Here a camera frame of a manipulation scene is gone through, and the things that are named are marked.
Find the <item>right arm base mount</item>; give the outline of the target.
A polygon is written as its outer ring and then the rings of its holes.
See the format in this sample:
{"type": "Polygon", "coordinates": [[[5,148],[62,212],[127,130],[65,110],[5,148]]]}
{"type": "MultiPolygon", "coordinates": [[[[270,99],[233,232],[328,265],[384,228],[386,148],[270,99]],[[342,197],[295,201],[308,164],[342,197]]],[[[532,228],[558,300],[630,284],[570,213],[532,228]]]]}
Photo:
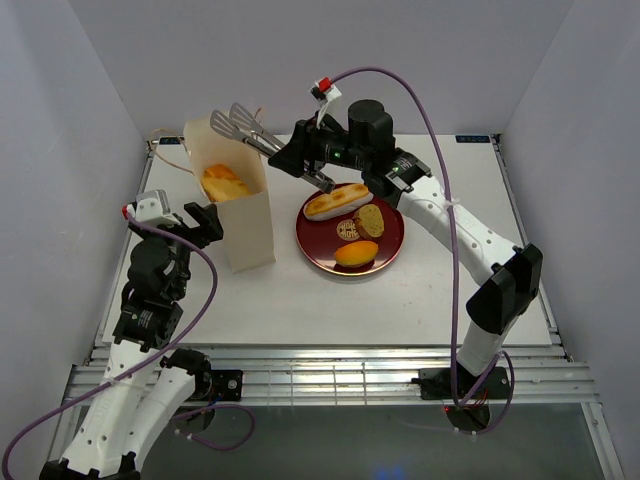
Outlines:
{"type": "MultiPolygon", "coordinates": [[[[479,377],[474,377],[464,368],[457,368],[458,397],[464,399],[474,387],[479,377]]],[[[451,399],[451,368],[423,368],[418,371],[411,383],[420,388],[422,400],[451,399]]],[[[483,382],[474,390],[468,402],[480,399],[506,400],[511,386],[507,371],[503,367],[494,366],[483,382]]]]}

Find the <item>croissant bread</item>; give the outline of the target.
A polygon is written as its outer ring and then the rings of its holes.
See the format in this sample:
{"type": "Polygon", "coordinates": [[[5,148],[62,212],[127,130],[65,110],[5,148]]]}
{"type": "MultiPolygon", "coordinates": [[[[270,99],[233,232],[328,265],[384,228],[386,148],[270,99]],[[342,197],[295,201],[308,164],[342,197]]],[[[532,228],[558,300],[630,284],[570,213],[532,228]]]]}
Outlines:
{"type": "Polygon", "coordinates": [[[201,186],[212,203],[220,203],[251,196],[245,182],[224,164],[215,164],[205,169],[201,186]]]}

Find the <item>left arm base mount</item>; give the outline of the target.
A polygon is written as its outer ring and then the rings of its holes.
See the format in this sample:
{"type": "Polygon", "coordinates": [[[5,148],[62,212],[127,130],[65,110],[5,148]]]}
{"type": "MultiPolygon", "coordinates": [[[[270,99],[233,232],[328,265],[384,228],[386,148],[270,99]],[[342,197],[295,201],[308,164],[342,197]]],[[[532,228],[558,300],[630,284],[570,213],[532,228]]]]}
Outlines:
{"type": "Polygon", "coordinates": [[[195,401],[236,402],[242,398],[244,372],[242,370],[212,370],[196,374],[195,401]]]}

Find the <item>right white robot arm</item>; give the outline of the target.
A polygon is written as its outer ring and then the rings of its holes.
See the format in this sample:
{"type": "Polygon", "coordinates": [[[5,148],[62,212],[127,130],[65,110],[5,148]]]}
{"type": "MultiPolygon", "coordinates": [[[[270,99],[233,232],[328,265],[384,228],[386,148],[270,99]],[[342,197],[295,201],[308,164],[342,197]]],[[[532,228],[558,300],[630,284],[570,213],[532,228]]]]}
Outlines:
{"type": "Polygon", "coordinates": [[[447,248],[454,269],[467,270],[478,289],[466,303],[471,323],[464,339],[451,341],[445,377],[453,396],[476,396],[487,386],[512,325],[538,294],[542,252],[494,233],[455,203],[443,178],[397,146],[392,118],[376,100],[351,104],[346,127],[317,112],[298,121],[288,141],[274,144],[269,165],[320,192],[302,207],[306,220],[353,214],[363,228],[379,199],[447,248]]]}

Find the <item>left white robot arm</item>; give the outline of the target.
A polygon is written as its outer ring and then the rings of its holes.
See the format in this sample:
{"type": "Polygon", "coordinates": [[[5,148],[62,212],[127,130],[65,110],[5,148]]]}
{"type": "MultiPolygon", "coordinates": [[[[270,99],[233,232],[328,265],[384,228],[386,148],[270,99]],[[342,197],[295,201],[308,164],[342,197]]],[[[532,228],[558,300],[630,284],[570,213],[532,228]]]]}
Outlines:
{"type": "Polygon", "coordinates": [[[110,356],[75,438],[60,459],[47,462],[43,479],[137,479],[146,455],[172,415],[187,399],[212,389],[211,364],[179,347],[179,305],[191,278],[190,258],[223,237],[215,205],[184,206],[196,221],[137,199],[123,209],[140,237],[130,254],[120,315],[110,356]]]}

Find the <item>herb speckled bread slice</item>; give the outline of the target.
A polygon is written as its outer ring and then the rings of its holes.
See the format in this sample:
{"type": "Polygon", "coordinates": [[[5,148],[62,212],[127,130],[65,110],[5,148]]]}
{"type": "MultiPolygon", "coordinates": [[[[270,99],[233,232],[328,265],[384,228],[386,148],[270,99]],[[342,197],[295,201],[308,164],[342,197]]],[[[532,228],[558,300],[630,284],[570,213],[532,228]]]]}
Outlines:
{"type": "Polygon", "coordinates": [[[384,234],[385,224],[382,212],[373,203],[359,208],[353,215],[352,221],[359,236],[364,240],[378,241],[384,234]]]}

